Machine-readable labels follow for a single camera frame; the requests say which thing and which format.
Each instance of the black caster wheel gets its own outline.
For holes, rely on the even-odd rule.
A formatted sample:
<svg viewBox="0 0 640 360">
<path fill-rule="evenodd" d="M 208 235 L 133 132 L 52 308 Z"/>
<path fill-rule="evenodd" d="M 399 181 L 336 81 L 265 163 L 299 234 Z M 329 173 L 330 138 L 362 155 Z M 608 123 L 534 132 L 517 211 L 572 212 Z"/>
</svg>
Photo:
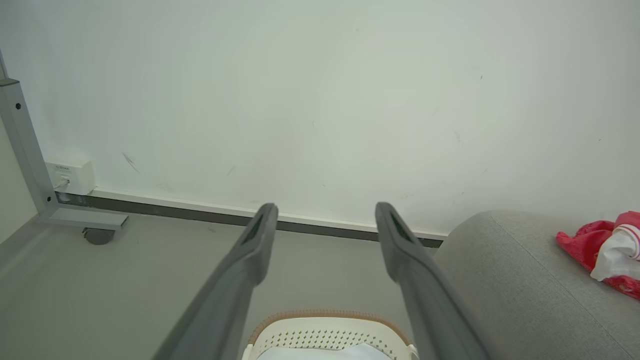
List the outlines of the black caster wheel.
<svg viewBox="0 0 640 360">
<path fill-rule="evenodd" d="M 115 234 L 116 231 L 85 227 L 82 232 L 86 241 L 94 245 L 104 245 L 113 239 L 113 234 Z"/>
</svg>

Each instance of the gray fabric upholstery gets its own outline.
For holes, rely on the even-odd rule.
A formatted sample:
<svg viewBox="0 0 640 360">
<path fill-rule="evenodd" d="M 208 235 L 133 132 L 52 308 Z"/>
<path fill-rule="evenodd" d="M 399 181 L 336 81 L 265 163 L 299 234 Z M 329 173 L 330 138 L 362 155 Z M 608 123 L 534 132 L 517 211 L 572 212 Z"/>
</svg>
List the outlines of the gray fabric upholstery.
<svg viewBox="0 0 640 360">
<path fill-rule="evenodd" d="M 487 211 L 436 253 L 506 359 L 640 359 L 640 301 L 590 278 L 555 241 L 577 225 Z"/>
</svg>

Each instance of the white electrical box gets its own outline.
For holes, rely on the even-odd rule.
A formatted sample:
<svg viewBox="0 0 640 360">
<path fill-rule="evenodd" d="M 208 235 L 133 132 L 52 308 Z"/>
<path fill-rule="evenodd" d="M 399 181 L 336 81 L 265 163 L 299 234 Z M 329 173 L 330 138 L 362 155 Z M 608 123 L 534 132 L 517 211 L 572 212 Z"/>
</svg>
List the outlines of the white electrical box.
<svg viewBox="0 0 640 360">
<path fill-rule="evenodd" d="M 87 195 L 95 188 L 91 161 L 46 162 L 49 178 L 57 192 Z"/>
</svg>

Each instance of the white cloth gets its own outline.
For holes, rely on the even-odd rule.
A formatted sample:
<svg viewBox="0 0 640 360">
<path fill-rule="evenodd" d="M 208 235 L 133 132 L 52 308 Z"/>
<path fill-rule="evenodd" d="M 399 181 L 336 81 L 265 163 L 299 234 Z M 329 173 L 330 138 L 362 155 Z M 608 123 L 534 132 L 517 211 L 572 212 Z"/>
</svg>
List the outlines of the white cloth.
<svg viewBox="0 0 640 360">
<path fill-rule="evenodd" d="M 272 347 L 262 353 L 258 360 L 389 360 L 389 357 L 368 344 L 359 344 L 338 351 Z"/>
<path fill-rule="evenodd" d="M 623 224 L 600 247 L 591 277 L 603 281 L 626 275 L 640 280 L 640 229 Z"/>
</svg>

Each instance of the red garment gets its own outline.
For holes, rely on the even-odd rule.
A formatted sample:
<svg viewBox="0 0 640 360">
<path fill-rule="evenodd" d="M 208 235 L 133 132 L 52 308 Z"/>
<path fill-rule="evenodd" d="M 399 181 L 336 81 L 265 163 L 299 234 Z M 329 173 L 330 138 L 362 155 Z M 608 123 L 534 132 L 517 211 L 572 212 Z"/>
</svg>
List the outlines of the red garment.
<svg viewBox="0 0 640 360">
<path fill-rule="evenodd" d="M 590 273 L 596 266 L 602 243 L 611 236 L 613 229 L 623 224 L 640 227 L 640 213 L 626 212 L 618 216 L 615 223 L 600 220 L 586 224 L 575 233 L 573 238 L 560 232 L 556 235 L 556 241 Z M 625 295 L 640 300 L 640 281 L 638 280 L 628 276 L 616 276 L 604 279 L 603 282 Z"/>
</svg>

